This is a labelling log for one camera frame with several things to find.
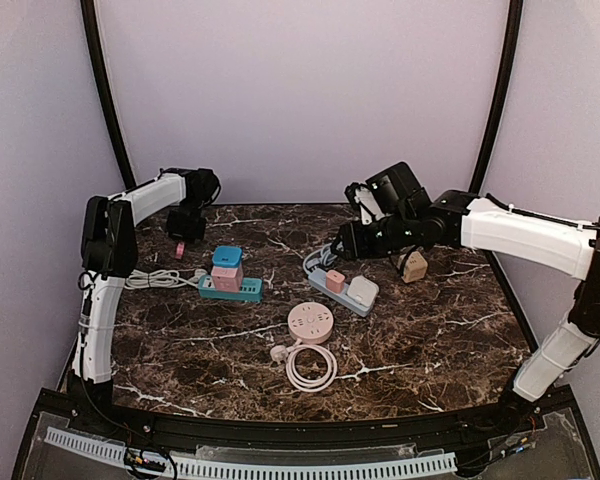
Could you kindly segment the pink square adapter plug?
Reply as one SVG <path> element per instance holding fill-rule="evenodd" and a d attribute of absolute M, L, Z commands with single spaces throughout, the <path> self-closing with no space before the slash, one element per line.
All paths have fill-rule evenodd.
<path fill-rule="evenodd" d="M 175 258 L 181 259 L 184 255 L 184 251 L 186 248 L 186 243 L 184 241 L 180 241 L 176 246 Z"/>

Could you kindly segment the pink charger plug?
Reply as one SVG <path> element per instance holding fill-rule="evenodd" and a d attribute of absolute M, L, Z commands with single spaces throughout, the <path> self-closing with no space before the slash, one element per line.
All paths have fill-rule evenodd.
<path fill-rule="evenodd" d="M 336 270 L 329 270 L 325 276 L 325 286 L 334 294 L 342 294 L 346 286 L 346 277 Z"/>

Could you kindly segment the grey-blue power strip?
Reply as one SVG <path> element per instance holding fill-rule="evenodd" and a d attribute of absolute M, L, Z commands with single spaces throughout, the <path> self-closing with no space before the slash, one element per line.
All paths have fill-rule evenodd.
<path fill-rule="evenodd" d="M 309 284 L 314 287 L 315 289 L 317 289 L 319 292 L 321 292 L 322 294 L 326 295 L 327 297 L 329 297 L 330 299 L 336 301 L 337 303 L 339 303 L 340 305 L 346 307 L 347 309 L 351 310 L 352 312 L 354 312 L 355 314 L 357 314 L 360 317 L 367 317 L 368 314 L 371 312 L 374 304 L 371 307 L 364 307 L 362 305 L 359 305 L 358 303 L 356 303 L 355 301 L 353 301 L 351 298 L 349 298 L 347 296 L 347 290 L 349 287 L 350 282 L 346 281 L 346 286 L 345 286 L 345 290 L 342 294 L 334 294 L 330 291 L 327 290 L 326 286 L 325 286 L 325 276 L 326 276 L 326 272 L 320 268 L 315 269 L 314 271 L 310 272 L 308 274 L 308 281 Z"/>

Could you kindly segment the white charger plug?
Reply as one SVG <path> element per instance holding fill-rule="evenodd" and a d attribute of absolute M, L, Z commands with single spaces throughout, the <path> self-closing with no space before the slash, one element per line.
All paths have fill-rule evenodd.
<path fill-rule="evenodd" d="M 347 296 L 364 307 L 371 307 L 379 293 L 379 286 L 366 277 L 354 277 L 348 287 Z"/>

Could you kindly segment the pink round power strip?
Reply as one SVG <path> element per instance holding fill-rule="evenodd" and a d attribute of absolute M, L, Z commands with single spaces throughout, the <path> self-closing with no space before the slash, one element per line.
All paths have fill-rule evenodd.
<path fill-rule="evenodd" d="M 294 306 L 288 316 L 289 334 L 303 344 L 319 345 L 327 341 L 334 328 L 334 316 L 325 305 L 303 302 Z"/>

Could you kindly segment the beige cube socket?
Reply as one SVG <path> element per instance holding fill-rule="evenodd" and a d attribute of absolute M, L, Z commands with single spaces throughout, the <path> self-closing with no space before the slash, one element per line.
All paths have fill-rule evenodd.
<path fill-rule="evenodd" d="M 428 262 L 417 250 L 404 253 L 399 257 L 398 272 L 405 284 L 410 284 L 423 279 L 427 270 Z"/>

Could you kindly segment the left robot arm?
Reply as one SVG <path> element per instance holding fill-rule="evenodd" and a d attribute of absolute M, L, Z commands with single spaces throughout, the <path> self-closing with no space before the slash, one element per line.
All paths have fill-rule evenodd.
<path fill-rule="evenodd" d="M 81 417 L 100 436 L 114 435 L 121 427 L 120 412 L 108 404 L 111 346 L 119 299 L 139 259 L 135 228 L 169 208 L 167 235 L 185 244 L 201 241 L 207 224 L 202 211 L 220 191 L 211 169 L 167 168 L 135 188 L 87 202 L 78 280 L 83 299 L 68 389 L 82 388 L 91 398 Z"/>

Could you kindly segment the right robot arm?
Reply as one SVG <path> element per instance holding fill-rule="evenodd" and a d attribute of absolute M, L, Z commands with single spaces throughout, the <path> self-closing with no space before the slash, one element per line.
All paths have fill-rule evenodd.
<path fill-rule="evenodd" d="M 490 413 L 501 434 L 514 432 L 529 416 L 528 403 L 600 342 L 600 218 L 566 220 L 449 190 L 416 210 L 342 225 L 331 246 L 346 260 L 387 257 L 405 247 L 441 245 L 488 250 L 561 271 L 577 280 L 574 303 L 556 330 L 517 370 L 508 396 Z"/>

